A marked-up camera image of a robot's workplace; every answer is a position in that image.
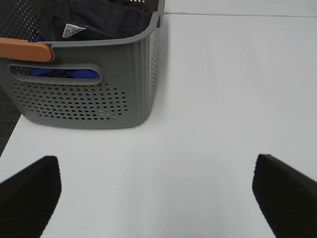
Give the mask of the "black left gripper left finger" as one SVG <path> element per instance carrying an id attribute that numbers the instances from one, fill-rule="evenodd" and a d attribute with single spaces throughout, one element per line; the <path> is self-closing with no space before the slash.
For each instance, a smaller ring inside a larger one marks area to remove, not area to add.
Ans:
<path id="1" fill-rule="evenodd" d="M 56 156 L 44 156 L 0 184 L 0 236 L 39 238 L 61 195 Z"/>

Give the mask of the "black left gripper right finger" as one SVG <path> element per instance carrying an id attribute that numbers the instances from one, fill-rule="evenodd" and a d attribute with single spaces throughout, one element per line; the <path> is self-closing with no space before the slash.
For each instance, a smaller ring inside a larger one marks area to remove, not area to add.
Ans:
<path id="1" fill-rule="evenodd" d="M 277 238 L 317 236 L 317 182 L 269 154 L 259 154 L 252 191 Z"/>

